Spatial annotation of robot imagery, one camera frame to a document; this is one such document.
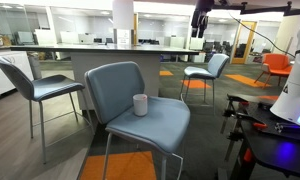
tall table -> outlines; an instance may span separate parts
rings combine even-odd
[[[160,56],[170,55],[198,55],[196,51],[171,48],[159,45],[52,45],[52,46],[12,46],[12,51],[45,51],[45,52],[70,52],[74,78],[85,84],[84,73],[93,68],[116,62],[133,61],[141,70],[145,81],[145,93],[149,96],[158,96]],[[79,105],[84,106],[81,94],[78,94]],[[92,102],[88,99],[88,108],[93,109]]]
[[[268,128],[257,130],[251,122],[241,120],[243,142],[230,180],[249,179],[255,163],[280,171],[287,176],[300,177],[300,133],[278,133],[274,129],[275,123],[287,121],[275,117],[260,106],[258,108],[258,103],[250,102],[248,113],[265,122]]]

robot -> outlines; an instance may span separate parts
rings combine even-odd
[[[300,30],[295,64],[287,82],[270,111],[276,116],[300,126]]]
[[[207,12],[211,11],[211,7],[214,5],[214,0],[198,0],[196,9],[193,13],[191,21],[192,33],[191,37],[202,38],[204,30],[207,28],[208,16]]]

orange chair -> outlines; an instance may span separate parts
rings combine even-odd
[[[256,83],[263,74],[268,74],[267,80],[262,89],[266,87],[270,76],[279,76],[278,86],[280,85],[281,77],[288,77],[292,66],[289,63],[289,57],[285,54],[267,53],[263,55],[262,73],[254,81]]]

floor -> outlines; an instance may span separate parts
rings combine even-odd
[[[43,76],[56,73],[64,74],[73,78],[71,63],[51,62],[42,63]],[[195,65],[206,67],[206,64],[188,63],[162,63],[161,70],[170,71],[173,76],[160,77],[159,96],[179,98],[183,69],[186,66]],[[226,133],[232,128],[230,120],[225,134],[220,134],[223,120],[222,112],[226,105],[227,93],[242,93],[249,95],[279,95],[281,86],[276,86],[277,78],[272,78],[272,85],[265,90],[249,87],[240,82],[229,79],[226,74],[240,74],[255,79],[260,73],[260,65],[227,65],[223,75],[215,82],[216,85],[216,116],[211,114],[211,108],[189,105],[191,110],[191,121],[186,135],[185,166],[181,179],[213,179],[218,167],[231,170],[234,164],[240,142],[236,143],[229,162],[223,158],[229,141]],[[195,89],[192,92],[202,92],[202,89]],[[207,90],[207,102],[211,103],[211,89]],[[201,103],[200,98],[189,98],[188,103]],[[62,112],[71,111],[71,104],[68,96],[49,100],[44,103],[45,118],[48,119]],[[34,119],[38,119],[38,106],[34,107]],[[78,129],[85,127],[86,123],[80,119],[76,122],[74,116],[68,115],[62,119],[46,123],[46,141],[53,142],[61,137],[69,135]],[[87,155],[100,155],[105,150],[106,134],[104,126],[98,126],[95,137],[89,128],[71,135],[47,148],[47,164],[42,164],[41,139],[39,126],[34,128],[34,138],[30,138],[28,102],[18,93],[10,93],[0,98],[0,179],[77,179],[84,159]],[[135,150],[135,145],[116,140],[117,148],[111,153],[130,152]],[[160,175],[160,156],[154,154],[154,164],[157,177]],[[167,179],[175,179],[178,171],[178,162],[168,159]],[[285,179],[279,172],[256,166],[251,179]]]
[[[64,74],[73,78],[71,71],[43,71],[43,77]],[[68,95],[44,101],[45,119],[72,111]],[[40,125],[34,127],[30,138],[28,101],[18,92],[0,98],[0,179],[77,179],[82,163],[93,139],[85,121],[73,114],[45,123],[46,143],[69,136],[47,148],[47,163],[42,163]],[[39,120],[39,106],[33,103],[34,121]]]

gray chair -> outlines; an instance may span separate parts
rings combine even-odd
[[[44,123],[56,119],[58,117],[70,114],[72,112],[44,121],[42,101],[69,93],[72,107],[73,107],[73,113],[75,115],[76,120],[78,121],[78,116],[77,116],[78,113],[76,112],[75,106],[73,104],[71,92],[80,91],[82,93],[82,90],[85,87],[81,83],[77,83],[62,75],[55,75],[55,76],[31,81],[18,67],[16,67],[8,59],[2,56],[0,56],[0,68],[5,73],[5,75],[10,79],[12,84],[17,88],[20,94],[25,99],[29,100],[31,138],[33,138],[33,127],[40,124],[43,163],[46,163],[46,143],[45,143],[45,134],[44,134]],[[82,93],[82,95],[85,101],[85,105],[87,107],[84,94]],[[38,102],[40,107],[40,123],[36,125],[33,125],[32,122],[32,101]],[[90,118],[90,114],[89,111],[87,112],[88,112],[87,113],[88,120],[86,120],[85,118],[84,119],[91,126],[92,133],[94,134],[94,129]]]
[[[188,107],[179,100],[148,97],[148,113],[134,115],[133,95],[144,93],[144,81],[134,62],[108,64],[85,74],[94,110],[101,124],[109,132],[104,162],[103,179],[106,177],[112,135],[144,144],[162,155],[161,179],[165,179],[168,155],[174,154],[181,143],[190,119]]]
[[[203,79],[206,85],[207,80],[212,80],[212,101],[213,101],[213,113],[215,114],[215,105],[214,105],[214,80],[219,78],[222,70],[224,69],[225,65],[229,56],[225,54],[214,54],[208,63],[208,69],[198,68],[189,66],[184,70],[184,77],[183,81],[188,77],[188,86],[186,93],[182,93],[183,91],[183,82],[180,91],[180,98],[182,101],[186,102],[188,96],[188,90],[190,86],[191,79]],[[206,100],[206,87],[204,88],[204,102]]]

